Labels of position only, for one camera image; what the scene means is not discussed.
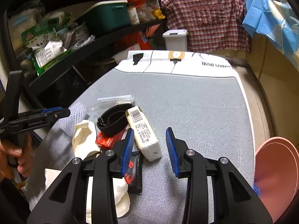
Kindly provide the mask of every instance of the black packet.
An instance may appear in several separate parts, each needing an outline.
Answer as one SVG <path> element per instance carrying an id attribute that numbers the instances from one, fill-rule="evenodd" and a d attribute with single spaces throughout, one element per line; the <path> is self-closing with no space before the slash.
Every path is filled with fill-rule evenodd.
<path id="1" fill-rule="evenodd" d="M 129 185 L 129 193 L 142 193 L 142 162 L 143 155 L 141 152 L 132 152 L 129 168 L 125 174 L 125 180 Z"/>

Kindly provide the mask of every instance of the red triangle logo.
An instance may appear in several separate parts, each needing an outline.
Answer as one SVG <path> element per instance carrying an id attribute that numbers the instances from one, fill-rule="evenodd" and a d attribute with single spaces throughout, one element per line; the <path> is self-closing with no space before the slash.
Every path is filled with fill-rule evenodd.
<path id="1" fill-rule="evenodd" d="M 26 37 L 26 40 L 29 40 L 29 39 L 31 39 L 32 37 L 33 37 L 33 34 L 31 34 L 30 32 L 28 32 L 27 37 Z"/>

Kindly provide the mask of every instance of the red plaid cloth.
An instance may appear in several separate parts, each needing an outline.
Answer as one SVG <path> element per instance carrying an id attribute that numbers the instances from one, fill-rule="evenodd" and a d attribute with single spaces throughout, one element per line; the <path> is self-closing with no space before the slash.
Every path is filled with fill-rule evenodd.
<path id="1" fill-rule="evenodd" d="M 169 29 L 188 30 L 188 50 L 250 51 L 250 36 L 242 27 L 245 0 L 161 0 Z"/>

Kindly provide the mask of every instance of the green storage bin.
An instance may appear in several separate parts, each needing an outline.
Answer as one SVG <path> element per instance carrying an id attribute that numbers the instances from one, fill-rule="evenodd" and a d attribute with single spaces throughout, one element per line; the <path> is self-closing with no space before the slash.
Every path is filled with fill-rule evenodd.
<path id="1" fill-rule="evenodd" d="M 103 1 L 94 4 L 80 18 L 77 23 L 88 27 L 90 35 L 96 37 L 130 26 L 127 11 L 127 0 Z"/>

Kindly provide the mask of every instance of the white trash can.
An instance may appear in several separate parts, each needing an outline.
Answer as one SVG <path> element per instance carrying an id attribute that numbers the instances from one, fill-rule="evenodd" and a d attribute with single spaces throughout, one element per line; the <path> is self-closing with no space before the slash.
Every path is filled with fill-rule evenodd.
<path id="1" fill-rule="evenodd" d="M 186 29 L 172 29 L 163 34 L 166 49 L 172 51 L 188 51 Z"/>

